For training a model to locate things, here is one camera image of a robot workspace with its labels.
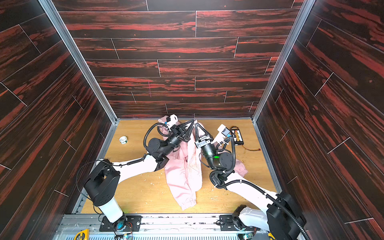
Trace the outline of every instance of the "mounting plate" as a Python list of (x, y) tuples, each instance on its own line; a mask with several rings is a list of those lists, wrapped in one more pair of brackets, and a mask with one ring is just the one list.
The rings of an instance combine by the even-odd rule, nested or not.
[[(232, 215), (220, 215), (219, 216), (220, 221), (220, 229), (222, 231), (237, 231), (235, 228), (235, 225), (233, 224), (233, 217)], [(245, 231), (253, 231), (254, 227), (246, 227)]]
[[(126, 215), (126, 217), (127, 217), (127, 222), (132, 223), (132, 231), (138, 232), (140, 230), (140, 225), (141, 225), (141, 216)], [(111, 223), (108, 221), (106, 216), (104, 216), (103, 220), (101, 221), (99, 232), (113, 232), (113, 227), (111, 226)], [(126, 227), (122, 232), (130, 232), (130, 230), (128, 227)]]

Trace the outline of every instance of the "elastic cuff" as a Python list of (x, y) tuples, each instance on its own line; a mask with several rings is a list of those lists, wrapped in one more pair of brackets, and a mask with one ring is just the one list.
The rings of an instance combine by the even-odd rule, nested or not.
[(180, 205), (180, 207), (181, 207), (181, 210), (185, 210), (185, 209), (187, 209), (187, 208), (189, 208), (189, 207), (193, 207), (194, 205), (196, 205), (196, 200), (191, 200), (191, 201), (189, 201), (189, 202), (186, 202), (186, 203), (184, 203), (184, 204), (181, 204)]

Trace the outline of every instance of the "wooden floor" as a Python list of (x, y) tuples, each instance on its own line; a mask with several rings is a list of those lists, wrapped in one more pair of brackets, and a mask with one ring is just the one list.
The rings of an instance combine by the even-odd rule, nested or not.
[[(142, 157), (145, 153), (142, 146), (144, 135), (149, 127), (156, 122), (154, 120), (121, 121), (105, 158), (111, 162), (121, 162)], [(250, 119), (201, 120), (200, 122), (213, 136), (218, 133), (217, 128), (220, 124), (227, 127), (235, 125), (240, 128), (245, 147), (249, 149), (260, 148)], [(121, 136), (128, 137), (127, 144), (120, 144), (119, 138)], [(151, 132), (148, 139), (153, 137), (161, 137), (156, 129)], [(248, 174), (245, 175), (247, 180), (268, 190), (276, 191), (261, 151), (251, 152), (241, 146), (236, 146), (236, 154), (237, 159), (242, 161), (248, 170)], [(209, 180), (210, 172), (209, 168), (202, 165), (203, 186), (196, 192), (197, 204), (185, 211), (182, 211), (174, 200), (166, 183), (163, 169), (138, 175), (120, 183), (115, 198), (125, 213), (231, 213), (240, 204), (256, 208), (233, 192), (214, 188)], [(91, 201), (86, 201), (82, 213), (94, 213)]]

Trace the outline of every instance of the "pink hoodie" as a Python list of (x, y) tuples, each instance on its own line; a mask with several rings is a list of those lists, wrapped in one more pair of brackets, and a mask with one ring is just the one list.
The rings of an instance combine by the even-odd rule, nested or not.
[[(167, 117), (162, 117), (159, 122), (164, 123)], [(164, 127), (160, 129), (164, 134), (168, 133)], [(194, 145), (194, 136), (191, 137), (191, 142)], [(169, 161), (164, 168), (169, 189), (182, 210), (196, 205), (196, 191), (201, 188), (202, 182), (201, 163), (196, 163), (199, 161), (200, 152), (197, 151), (197, 156), (192, 158), (190, 156), (190, 162), (188, 162), (188, 155), (196, 155), (196, 147), (194, 149), (190, 147), (190, 153), (188, 153), (188, 144), (191, 143), (181, 142), (177, 151), (168, 154)], [(238, 159), (236, 159), (234, 170), (242, 177), (248, 172)]]

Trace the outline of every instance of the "dark red wood panel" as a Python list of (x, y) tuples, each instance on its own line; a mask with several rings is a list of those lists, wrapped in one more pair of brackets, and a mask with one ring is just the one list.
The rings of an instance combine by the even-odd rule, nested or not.
[(251, 102), (259, 101), (264, 89), (227, 91), (225, 102)]
[(297, 77), (288, 63), (285, 63), (281, 76), (284, 92), (289, 96), (325, 152), (329, 152), (349, 137)]
[(26, 106), (0, 84), (0, 132), (10, 124)]
[(12, 75), (39, 54), (19, 25), (0, 32), (0, 81)]
[(265, 74), (271, 74), (273, 69), (275, 68), (275, 65), (277, 63), (277, 59), (279, 57), (271, 57), (270, 62), (268, 64), (267, 69), (265, 70)]
[(270, 75), (196, 77), (196, 91), (264, 89)]
[(46, 14), (24, 22), (20, 26), (41, 53), (61, 40)]
[(384, 174), (353, 139), (345, 141), (329, 156), (372, 217), (384, 228)]
[(282, 77), (281, 76), (278, 76), (277, 77), (277, 80), (275, 82), (275, 85), (273, 86), (272, 90), (271, 90), (271, 97), (273, 98), (273, 100), (276, 102), (277, 99), (279, 98), (281, 92), (283, 91), (283, 88), (281, 86), (281, 83), (280, 83), (280, 79)]
[(321, 0), (313, 13), (358, 39), (384, 50), (381, 1)]
[(82, 73), (72, 65), (0, 135), (0, 163), (13, 168), (80, 86)]
[(71, 64), (73, 58), (60, 41), (3, 81), (25, 104), (30, 105)]
[(1, 238), (27, 239), (74, 153), (65, 141), (61, 142), (45, 168), (37, 174), (38, 179), (1, 233)]
[(382, 240), (384, 231), (378, 226), (374, 219), (358, 221), (346, 224), (347, 228), (354, 233), (356, 239)]
[(149, 90), (155, 91), (194, 91), (195, 78), (174, 77), (174, 78), (149, 78)]
[(252, 102), (243, 103), (179, 103), (167, 104), (169, 114), (178, 113), (248, 113)]
[(156, 60), (90, 60), (87, 64), (95, 76), (159, 77)]
[(150, 11), (195, 11), (195, 10), (247, 10), (247, 9), (272, 9), (291, 8), (292, 0), (147, 0)]
[(192, 38), (193, 12), (60, 12), (74, 38)]
[(101, 109), (100, 103), (97, 98), (93, 98), (93, 101), (87, 106), (87, 108), (82, 111), (80, 114), (77, 114), (72, 122), (73, 128), (65, 136), (65, 140), (73, 148), (78, 149), (81, 141), (88, 132), (91, 124), (95, 120)]
[[(80, 195), (80, 193), (76, 188), (76, 183), (75, 183), (77, 171), (74, 171), (73, 169), (79, 169), (79, 167), (83, 166), (84, 163), (95, 160), (95, 159), (91, 159), (91, 156), (93, 156), (92, 150), (95, 145), (100, 144), (97, 142), (97, 139), (100, 135), (99, 129), (103, 127), (101, 126), (103, 118), (107, 118), (107, 116), (105, 116), (104, 112), (101, 110), (99, 111), (97, 117), (94, 118), (94, 121), (92, 122), (90, 128), (85, 134), (82, 142), (80, 143), (80, 146), (77, 148), (72, 159), (70, 160), (67, 167), (63, 171), (63, 174), (60, 180), (55, 186), (55, 189), (57, 191), (60, 191), (68, 195), (71, 198), (71, 201), (74, 200), (76, 202), (78, 196)], [(92, 164), (88, 164), (88, 165), (89, 166), (84, 166), (84, 169), (90, 170), (90, 168), (92, 167)], [(79, 177), (78, 180), (79, 180), (78, 185), (80, 187), (82, 186), (80, 185), (80, 180), (83, 180), (83, 178)]]
[[(15, 214), (23, 199), (38, 179), (39, 175), (36, 173), (41, 173), (44, 167), (46, 167), (46, 164), (48, 164), (62, 143), (65, 135), (71, 129), (73, 125), (73, 123), (71, 124), (72, 119), (81, 111), (80, 105), (73, 98), (70, 99), (47, 125), (42, 134), (35, 139), (23, 157), (17, 159), (17, 164), (1, 182), (0, 189), (3, 194), (0, 197), (0, 207), (2, 209), (0, 230), (4, 229), (7, 222)], [(13, 140), (10, 142), (14, 146), (17, 141)]]
[(226, 91), (134, 92), (136, 103), (223, 103)]
[(287, 36), (240, 37), (235, 58), (278, 57)]
[(308, 49), (349, 86), (384, 111), (384, 53), (322, 21)]
[(269, 58), (159, 60), (160, 74), (173, 76), (236, 76), (264, 74)]
[(136, 103), (133, 93), (129, 91), (104, 91), (104, 95), (110, 104)]
[(343, 222), (368, 218), (370, 214), (324, 152), (321, 142), (317, 141), (301, 113), (288, 98), (287, 91), (282, 92), (276, 105), (287, 122), (297, 148), (307, 160), (297, 166), (301, 171), (296, 173), (303, 173), (301, 183), (319, 214), (322, 226), (336, 239), (341, 239), (345, 235), (341, 226)]
[(315, 16), (313, 13), (310, 13), (304, 23), (303, 28), (300, 31), (299, 36), (297, 37), (297, 40), (304, 46), (307, 46), (320, 21), (321, 19), (319, 17)]
[(74, 38), (74, 41), (84, 58), (119, 59), (110, 38)]
[(313, 95), (316, 95), (332, 73), (298, 41), (293, 45), (287, 62)]
[(198, 11), (197, 37), (288, 35), (298, 9)]
[(304, 0), (294, 0), (292, 4), (292, 8), (301, 8), (303, 3), (304, 3)]
[(113, 39), (120, 59), (233, 58), (237, 38)]
[(83, 81), (79, 86), (77, 91), (73, 94), (73, 97), (80, 104), (83, 109), (86, 109), (88, 105), (95, 99), (95, 93), (89, 86), (89, 83), (85, 80), (84, 77), (81, 77)]
[(250, 118), (253, 113), (196, 113), (194, 118)]
[(111, 103), (112, 109), (118, 118), (129, 118), (129, 114), (167, 114), (167, 108), (164, 103)]
[(316, 98), (384, 172), (384, 114), (335, 74), (329, 78)]
[(58, 11), (147, 11), (145, 0), (53, 0)]
[(0, 31), (44, 13), (37, 0), (6, 0), (0, 6)]
[(64, 208), (69, 200), (69, 197), (52, 191), (48, 204), (41, 212), (33, 230), (26, 239), (52, 239), (63, 219)]

